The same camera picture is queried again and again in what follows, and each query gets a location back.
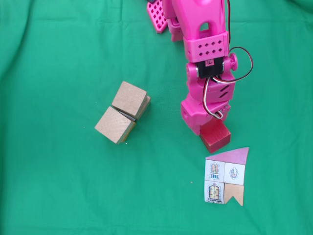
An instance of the window illustration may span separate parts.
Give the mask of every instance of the window illustration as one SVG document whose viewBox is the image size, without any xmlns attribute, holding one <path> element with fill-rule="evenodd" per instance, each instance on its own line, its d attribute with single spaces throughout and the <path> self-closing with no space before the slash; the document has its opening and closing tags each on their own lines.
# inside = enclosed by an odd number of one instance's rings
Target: window illustration
<svg viewBox="0 0 313 235">
<path fill-rule="evenodd" d="M 230 170 L 230 177 L 234 180 L 238 177 L 238 170 L 234 167 Z"/>
<path fill-rule="evenodd" d="M 220 175 L 219 175 L 219 168 L 220 168 L 220 165 L 214 163 L 214 164 L 211 164 L 211 174 L 210 174 L 210 178 L 212 179 L 219 179 L 220 178 Z"/>
<path fill-rule="evenodd" d="M 217 186 L 215 183 L 208 186 L 208 202 L 212 203 L 222 203 L 221 201 L 221 187 Z"/>
</svg>

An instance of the beige card piece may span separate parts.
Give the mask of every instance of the beige card piece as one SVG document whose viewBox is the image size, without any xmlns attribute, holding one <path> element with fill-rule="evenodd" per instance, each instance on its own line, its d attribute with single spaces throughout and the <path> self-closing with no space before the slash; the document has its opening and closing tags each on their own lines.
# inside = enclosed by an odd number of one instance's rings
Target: beige card piece
<svg viewBox="0 0 313 235">
<path fill-rule="evenodd" d="M 245 187 L 243 185 L 233 185 L 225 183 L 224 186 L 224 202 L 225 204 L 234 197 L 237 202 L 243 206 L 244 205 L 244 191 Z"/>
</svg>

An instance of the black wire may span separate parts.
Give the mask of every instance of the black wire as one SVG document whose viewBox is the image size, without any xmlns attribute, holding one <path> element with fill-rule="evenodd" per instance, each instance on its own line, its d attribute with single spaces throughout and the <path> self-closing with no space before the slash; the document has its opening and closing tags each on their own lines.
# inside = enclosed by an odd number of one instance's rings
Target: black wire
<svg viewBox="0 0 313 235">
<path fill-rule="evenodd" d="M 227 4 L 228 4 L 228 43 L 230 44 L 230 1 L 227 0 Z"/>
<path fill-rule="evenodd" d="M 243 48 L 243 47 L 233 47 L 229 52 L 231 52 L 233 49 L 236 49 L 236 48 L 242 49 L 242 50 L 244 50 L 244 51 L 248 54 L 248 56 L 250 57 L 250 61 L 251 61 L 251 69 L 249 70 L 249 72 L 248 72 L 245 76 L 242 76 L 242 77 L 240 77 L 240 78 L 227 81 L 227 80 L 223 80 L 223 79 L 221 79 L 221 78 L 213 77 L 213 79 L 214 79 L 215 81 L 217 81 L 217 82 L 223 82 L 223 83 L 234 83 L 234 82 L 237 82 L 237 81 L 242 80 L 242 79 L 244 79 L 245 77 L 247 77 L 247 76 L 251 73 L 251 71 L 253 70 L 254 63 L 253 63 L 253 59 L 252 59 L 252 56 L 251 56 L 251 54 L 249 53 L 249 51 L 247 51 L 247 50 L 246 50 L 245 48 Z"/>
</svg>

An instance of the mounting hole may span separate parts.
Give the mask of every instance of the mounting hole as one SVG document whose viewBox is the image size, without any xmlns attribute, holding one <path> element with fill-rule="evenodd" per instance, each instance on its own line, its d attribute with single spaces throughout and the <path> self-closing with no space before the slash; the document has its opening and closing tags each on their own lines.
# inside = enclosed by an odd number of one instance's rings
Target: mounting hole
<svg viewBox="0 0 313 235">
<path fill-rule="evenodd" d="M 187 114 L 185 111 L 182 112 L 182 115 L 183 115 L 183 117 L 184 117 L 185 120 L 188 119 L 188 114 Z"/>
</svg>

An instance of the green cloth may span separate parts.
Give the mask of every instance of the green cloth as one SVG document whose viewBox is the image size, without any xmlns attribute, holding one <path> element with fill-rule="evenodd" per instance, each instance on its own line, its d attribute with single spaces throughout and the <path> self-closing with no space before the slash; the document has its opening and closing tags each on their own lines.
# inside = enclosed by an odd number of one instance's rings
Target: green cloth
<svg viewBox="0 0 313 235">
<path fill-rule="evenodd" d="M 231 1 L 231 46 L 255 68 L 217 153 L 250 147 L 243 207 L 204 201 L 183 43 L 156 34 L 146 4 L 1 0 L 0 234 L 312 234 L 312 1 Z M 236 53 L 239 77 L 250 63 Z M 115 145 L 94 127 L 122 81 L 152 102 Z"/>
</svg>

